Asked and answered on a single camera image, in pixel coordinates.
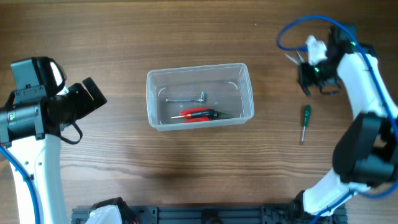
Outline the green handled screwdriver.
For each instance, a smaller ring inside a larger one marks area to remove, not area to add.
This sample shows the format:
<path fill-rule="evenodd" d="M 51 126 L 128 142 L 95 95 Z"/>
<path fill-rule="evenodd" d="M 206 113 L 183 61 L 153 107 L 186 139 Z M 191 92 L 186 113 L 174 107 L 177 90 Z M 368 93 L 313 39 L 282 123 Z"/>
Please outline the green handled screwdriver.
<path fill-rule="evenodd" d="M 310 105 L 305 105 L 304 106 L 304 108 L 303 108 L 302 135 L 301 135 L 301 140 L 300 140 L 300 144 L 301 145 L 304 144 L 305 132 L 306 132 L 306 128 L 308 126 L 308 122 L 309 122 L 309 119 L 310 119 L 311 111 L 312 111 L 312 108 L 311 108 Z"/>

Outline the clear plastic storage container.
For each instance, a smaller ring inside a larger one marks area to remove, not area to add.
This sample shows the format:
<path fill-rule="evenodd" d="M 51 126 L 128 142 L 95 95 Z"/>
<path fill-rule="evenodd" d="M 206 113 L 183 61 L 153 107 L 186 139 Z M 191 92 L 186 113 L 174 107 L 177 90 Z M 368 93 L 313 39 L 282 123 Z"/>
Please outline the clear plastic storage container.
<path fill-rule="evenodd" d="M 204 103 L 166 103 L 166 99 L 198 99 Z M 158 131 L 212 128 L 244 124 L 254 116 L 254 98 L 249 71 L 244 63 L 165 68 L 147 74 L 146 103 L 149 124 Z M 184 123 L 171 119 L 181 111 L 210 108 L 233 118 Z"/>

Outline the silver socket wrench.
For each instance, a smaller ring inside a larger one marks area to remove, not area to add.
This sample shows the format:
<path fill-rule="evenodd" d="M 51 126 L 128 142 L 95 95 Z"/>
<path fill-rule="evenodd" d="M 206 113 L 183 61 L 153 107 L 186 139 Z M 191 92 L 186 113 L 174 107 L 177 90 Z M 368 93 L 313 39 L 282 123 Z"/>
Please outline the silver socket wrench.
<path fill-rule="evenodd" d="M 204 103 L 206 101 L 206 93 L 203 91 L 198 99 L 166 99 L 166 103 Z"/>

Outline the black red screwdriver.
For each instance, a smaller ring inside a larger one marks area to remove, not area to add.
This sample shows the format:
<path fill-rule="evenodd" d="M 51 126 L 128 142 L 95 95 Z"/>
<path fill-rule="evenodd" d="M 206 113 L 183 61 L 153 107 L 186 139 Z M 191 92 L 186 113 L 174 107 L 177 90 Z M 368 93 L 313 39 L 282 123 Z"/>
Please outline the black red screwdriver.
<path fill-rule="evenodd" d="M 183 110 L 178 116 L 171 117 L 171 119 L 185 118 L 185 119 L 195 119 L 195 118 L 217 118 L 218 112 L 210 108 L 195 108 L 189 110 Z"/>

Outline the red handled snips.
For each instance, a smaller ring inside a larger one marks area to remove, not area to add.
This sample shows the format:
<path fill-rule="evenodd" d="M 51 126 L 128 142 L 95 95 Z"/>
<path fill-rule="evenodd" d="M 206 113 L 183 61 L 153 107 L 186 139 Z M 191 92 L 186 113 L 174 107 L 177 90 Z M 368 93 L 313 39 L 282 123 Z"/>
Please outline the red handled snips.
<path fill-rule="evenodd" d="M 173 117 L 173 119 L 177 118 L 184 118 L 184 123 L 194 123 L 218 119 L 231 119 L 233 117 L 228 113 L 219 112 L 210 108 L 193 108 L 183 110 L 178 116 Z"/>

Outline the orange black needle-nose pliers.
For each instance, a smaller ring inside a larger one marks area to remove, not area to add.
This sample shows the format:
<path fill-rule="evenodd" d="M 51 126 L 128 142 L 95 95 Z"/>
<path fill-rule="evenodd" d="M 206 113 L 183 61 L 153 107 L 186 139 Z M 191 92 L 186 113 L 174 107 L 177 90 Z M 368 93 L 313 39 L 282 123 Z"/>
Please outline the orange black needle-nose pliers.
<path fill-rule="evenodd" d="M 298 52 L 298 50 L 295 51 L 297 58 L 294 58 L 293 56 L 290 56 L 289 54 L 285 53 L 284 55 L 291 60 L 294 64 L 298 66 L 298 84 L 300 85 L 302 91 L 307 97 L 311 96 L 310 90 L 308 89 L 308 81 L 306 78 L 306 72 L 308 65 L 304 61 L 303 57 L 301 54 Z"/>

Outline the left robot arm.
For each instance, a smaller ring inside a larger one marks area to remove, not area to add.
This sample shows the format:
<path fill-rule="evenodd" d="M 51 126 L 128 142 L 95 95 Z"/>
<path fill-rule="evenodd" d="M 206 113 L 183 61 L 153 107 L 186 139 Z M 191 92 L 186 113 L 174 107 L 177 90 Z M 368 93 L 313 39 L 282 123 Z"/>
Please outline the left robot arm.
<path fill-rule="evenodd" d="M 107 100 L 91 78 L 66 86 L 61 66 L 50 57 L 12 62 L 16 90 L 1 107 L 1 154 L 13 169 L 20 223 L 68 223 L 62 181 L 62 136 L 105 105 Z"/>

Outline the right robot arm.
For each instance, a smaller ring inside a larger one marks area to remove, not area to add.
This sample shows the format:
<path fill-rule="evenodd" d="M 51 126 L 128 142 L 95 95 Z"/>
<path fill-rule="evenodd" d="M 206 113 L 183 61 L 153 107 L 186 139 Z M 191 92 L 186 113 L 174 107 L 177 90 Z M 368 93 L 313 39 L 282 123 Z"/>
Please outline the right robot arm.
<path fill-rule="evenodd" d="M 291 202 L 294 219 L 309 217 L 315 223 L 356 195 L 382 198 L 390 191 L 369 190 L 386 183 L 397 188 L 397 105 L 379 73 L 375 49 L 360 44 L 355 34 L 355 26 L 335 25 L 327 43 L 311 35 L 303 48 L 308 60 L 297 62 L 307 96 L 313 86 L 345 88 L 353 122 L 333 151 L 331 170 Z"/>

